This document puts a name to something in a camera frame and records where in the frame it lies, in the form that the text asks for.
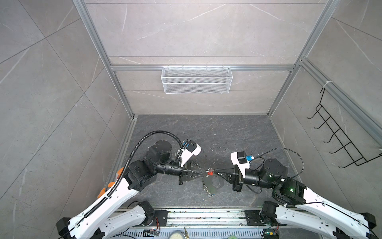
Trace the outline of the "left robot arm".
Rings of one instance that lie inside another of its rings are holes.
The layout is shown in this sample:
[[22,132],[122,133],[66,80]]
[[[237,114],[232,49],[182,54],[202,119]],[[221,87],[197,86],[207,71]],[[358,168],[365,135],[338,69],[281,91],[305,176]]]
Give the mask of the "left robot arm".
[[142,160],[125,166],[117,181],[83,212],[72,218],[62,218],[57,231],[62,239],[109,239],[133,226],[147,226],[155,222],[155,210],[148,201],[137,203],[132,209],[112,214],[126,201],[155,182],[158,174],[177,176],[179,183],[193,178],[189,160],[197,156],[201,147],[194,141],[180,144],[175,159],[172,146],[160,140],[151,146]]

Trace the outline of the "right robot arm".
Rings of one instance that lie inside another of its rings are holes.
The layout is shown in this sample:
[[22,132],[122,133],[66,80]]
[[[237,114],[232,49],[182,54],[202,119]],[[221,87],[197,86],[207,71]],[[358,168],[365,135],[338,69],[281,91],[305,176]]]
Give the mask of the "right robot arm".
[[244,185],[270,189],[274,201],[264,202],[257,216],[262,224],[289,225],[326,236],[329,239],[376,239],[372,231],[376,219],[370,213],[347,210],[312,191],[303,183],[287,176],[287,167],[276,159],[267,159],[258,170],[233,155],[234,173],[215,170],[214,173],[240,192]]

